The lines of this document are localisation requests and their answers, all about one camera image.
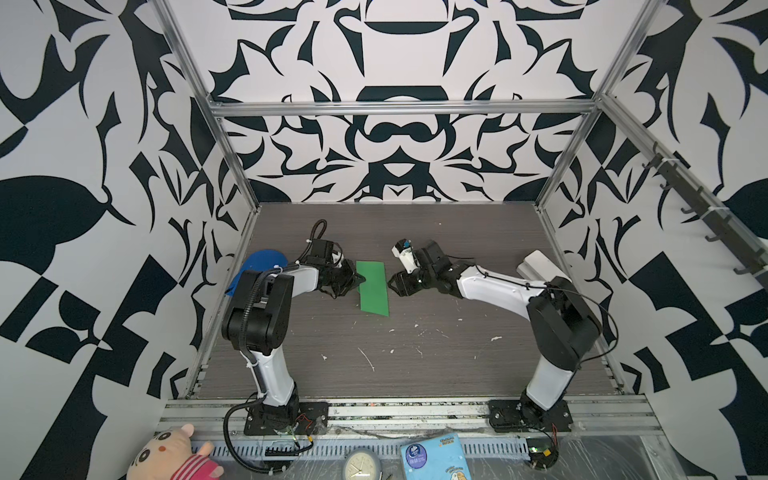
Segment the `green square paper sheet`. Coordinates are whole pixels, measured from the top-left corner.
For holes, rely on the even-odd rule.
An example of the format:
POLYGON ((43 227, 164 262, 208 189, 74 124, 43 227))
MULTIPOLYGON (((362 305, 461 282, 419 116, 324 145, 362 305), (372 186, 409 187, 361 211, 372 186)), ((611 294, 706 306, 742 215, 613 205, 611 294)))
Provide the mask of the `green square paper sheet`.
POLYGON ((360 309, 365 313, 389 316, 385 265, 377 261, 357 261, 357 273, 365 278, 358 286, 360 309))

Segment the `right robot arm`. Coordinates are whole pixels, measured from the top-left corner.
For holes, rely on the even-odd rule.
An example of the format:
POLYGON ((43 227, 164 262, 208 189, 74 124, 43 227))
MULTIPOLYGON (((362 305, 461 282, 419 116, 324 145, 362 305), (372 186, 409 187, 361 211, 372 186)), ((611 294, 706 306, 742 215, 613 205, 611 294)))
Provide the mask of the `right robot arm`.
POLYGON ((521 396, 537 414, 553 409, 602 334, 600 321, 571 281, 526 280, 496 273, 473 261, 451 257, 431 241, 414 248, 399 240, 392 254, 403 265, 388 287, 400 297, 435 289, 457 299, 479 301, 529 321, 540 359, 521 396))

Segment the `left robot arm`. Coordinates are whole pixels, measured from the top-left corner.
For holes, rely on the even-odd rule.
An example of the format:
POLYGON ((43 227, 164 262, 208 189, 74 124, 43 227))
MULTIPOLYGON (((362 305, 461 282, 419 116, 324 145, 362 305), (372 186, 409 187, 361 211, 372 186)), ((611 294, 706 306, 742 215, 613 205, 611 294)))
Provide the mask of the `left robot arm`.
POLYGON ((257 397, 248 407, 254 419, 285 429, 299 416, 298 387, 282 348, 292 300, 312 292, 338 298, 364 282, 341 246, 328 240, 308 241, 299 258, 284 265, 243 271, 221 334, 245 359, 255 381, 257 397))

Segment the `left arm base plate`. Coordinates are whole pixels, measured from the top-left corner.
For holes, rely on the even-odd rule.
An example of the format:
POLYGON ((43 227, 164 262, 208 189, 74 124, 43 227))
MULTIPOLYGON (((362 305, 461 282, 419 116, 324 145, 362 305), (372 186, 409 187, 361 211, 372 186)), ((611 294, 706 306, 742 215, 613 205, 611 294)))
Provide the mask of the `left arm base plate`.
POLYGON ((327 427, 328 402, 298 402, 286 406, 257 405, 248 408, 244 434, 265 436, 278 433, 312 435, 327 427))

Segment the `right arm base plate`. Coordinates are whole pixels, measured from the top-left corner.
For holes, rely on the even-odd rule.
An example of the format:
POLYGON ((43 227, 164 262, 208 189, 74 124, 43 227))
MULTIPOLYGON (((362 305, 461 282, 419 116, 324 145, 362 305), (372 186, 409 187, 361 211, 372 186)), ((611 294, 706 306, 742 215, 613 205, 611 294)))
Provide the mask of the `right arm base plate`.
POLYGON ((560 399, 549 410, 542 409, 527 397, 493 399, 487 402, 488 421, 497 433, 528 430, 554 433, 570 432, 573 417, 568 404, 560 399))

